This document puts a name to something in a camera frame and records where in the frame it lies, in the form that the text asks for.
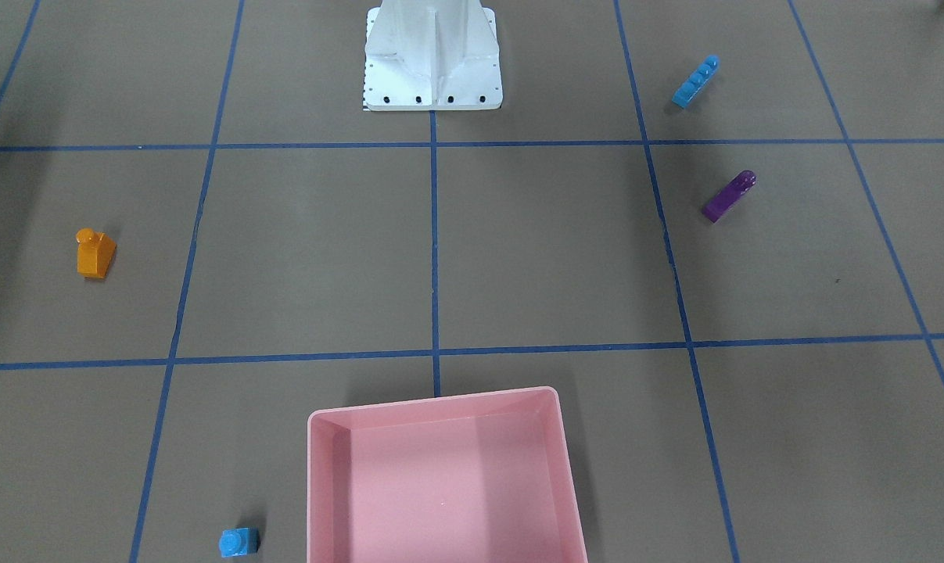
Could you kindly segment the long blue stud block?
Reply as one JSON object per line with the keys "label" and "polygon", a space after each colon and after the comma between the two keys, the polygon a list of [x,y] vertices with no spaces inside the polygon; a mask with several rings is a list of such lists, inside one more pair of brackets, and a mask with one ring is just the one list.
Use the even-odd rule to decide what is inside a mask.
{"label": "long blue stud block", "polygon": [[717,55],[707,56],[674,92],[672,103],[676,107],[687,108],[717,74],[719,67],[720,58]]}

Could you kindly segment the purple block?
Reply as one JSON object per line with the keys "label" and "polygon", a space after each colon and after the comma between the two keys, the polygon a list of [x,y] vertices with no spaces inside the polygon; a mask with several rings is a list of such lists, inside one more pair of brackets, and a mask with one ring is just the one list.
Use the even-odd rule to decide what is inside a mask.
{"label": "purple block", "polygon": [[753,170],[741,171],[704,204],[702,214],[708,218],[708,221],[715,224],[725,217],[751,188],[754,188],[756,182],[757,175]]}

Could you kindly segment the small blue block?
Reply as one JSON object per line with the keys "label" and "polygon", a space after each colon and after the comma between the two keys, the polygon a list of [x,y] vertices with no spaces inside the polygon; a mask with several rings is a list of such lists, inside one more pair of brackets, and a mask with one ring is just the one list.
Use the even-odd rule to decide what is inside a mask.
{"label": "small blue block", "polygon": [[260,549],[260,531],[253,527],[225,529],[219,536],[217,548],[221,558],[255,554]]}

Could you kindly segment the orange block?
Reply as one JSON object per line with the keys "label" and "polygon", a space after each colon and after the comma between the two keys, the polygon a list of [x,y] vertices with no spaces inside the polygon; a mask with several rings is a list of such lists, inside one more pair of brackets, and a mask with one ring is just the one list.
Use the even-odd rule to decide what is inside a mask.
{"label": "orange block", "polygon": [[117,243],[106,232],[82,228],[76,232],[76,271],[85,278],[107,277]]}

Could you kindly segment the pink plastic box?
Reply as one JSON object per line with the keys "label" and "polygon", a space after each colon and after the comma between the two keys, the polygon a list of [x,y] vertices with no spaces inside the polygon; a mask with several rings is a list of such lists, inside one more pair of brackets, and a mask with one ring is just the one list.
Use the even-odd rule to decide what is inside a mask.
{"label": "pink plastic box", "polygon": [[308,562],[586,562],[551,387],[307,421]]}

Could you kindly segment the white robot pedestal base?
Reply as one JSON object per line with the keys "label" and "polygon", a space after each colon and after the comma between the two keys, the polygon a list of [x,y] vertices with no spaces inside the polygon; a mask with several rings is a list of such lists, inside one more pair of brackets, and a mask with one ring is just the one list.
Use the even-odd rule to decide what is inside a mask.
{"label": "white robot pedestal base", "polygon": [[481,2],[383,1],[368,10],[365,23],[365,110],[503,106],[496,14]]}

